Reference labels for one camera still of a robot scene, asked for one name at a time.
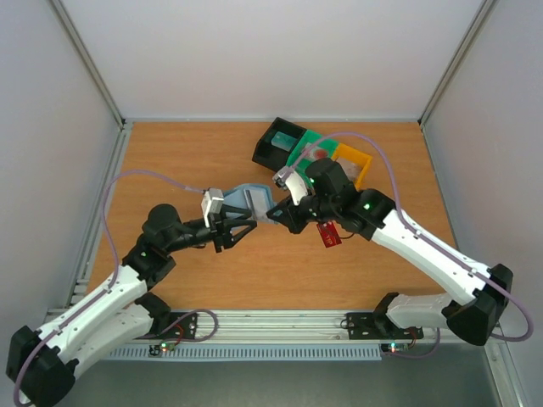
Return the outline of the teal card holder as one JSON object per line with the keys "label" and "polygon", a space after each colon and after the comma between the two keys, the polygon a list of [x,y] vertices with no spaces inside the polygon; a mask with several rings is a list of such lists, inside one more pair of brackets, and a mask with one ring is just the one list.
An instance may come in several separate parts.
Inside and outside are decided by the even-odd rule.
{"label": "teal card holder", "polygon": [[245,183],[223,192],[224,204],[251,211],[251,219],[258,222],[275,224],[266,215],[276,202],[272,190],[265,184]]}

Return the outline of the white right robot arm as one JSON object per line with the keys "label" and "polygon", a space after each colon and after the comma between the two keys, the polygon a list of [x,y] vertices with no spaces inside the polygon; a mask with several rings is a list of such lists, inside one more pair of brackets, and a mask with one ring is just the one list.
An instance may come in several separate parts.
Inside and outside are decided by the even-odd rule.
{"label": "white right robot arm", "polygon": [[300,234],[311,223],[338,223],[376,243],[437,282],[440,295],[388,293],[372,313],[383,337],[411,327],[448,329],[466,343],[483,346],[508,305],[512,272],[460,253],[416,223],[393,199],[376,189],[357,190],[340,164],[325,158],[310,164],[309,181],[288,166],[273,180],[289,192],[267,217]]}

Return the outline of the red VIP card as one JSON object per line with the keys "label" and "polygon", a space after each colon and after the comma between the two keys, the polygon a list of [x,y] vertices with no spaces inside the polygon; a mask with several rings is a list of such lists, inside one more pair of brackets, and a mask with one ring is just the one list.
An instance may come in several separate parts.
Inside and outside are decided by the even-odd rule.
{"label": "red VIP card", "polygon": [[332,221],[318,223],[316,228],[325,248],[332,248],[342,243],[342,238],[339,236],[335,224],[332,223]]}

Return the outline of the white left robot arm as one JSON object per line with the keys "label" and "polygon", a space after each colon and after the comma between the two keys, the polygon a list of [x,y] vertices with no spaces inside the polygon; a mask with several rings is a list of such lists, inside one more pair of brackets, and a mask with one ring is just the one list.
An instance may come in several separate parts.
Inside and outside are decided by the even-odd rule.
{"label": "white left robot arm", "polygon": [[6,374],[17,406],[54,406],[91,365],[132,339],[186,330],[171,308],[151,292],[175,267],[172,253],[234,247],[257,226],[247,209],[230,205],[183,222],[167,203],[153,207],[135,246],[114,272],[76,305],[36,330],[22,326],[12,337]]}

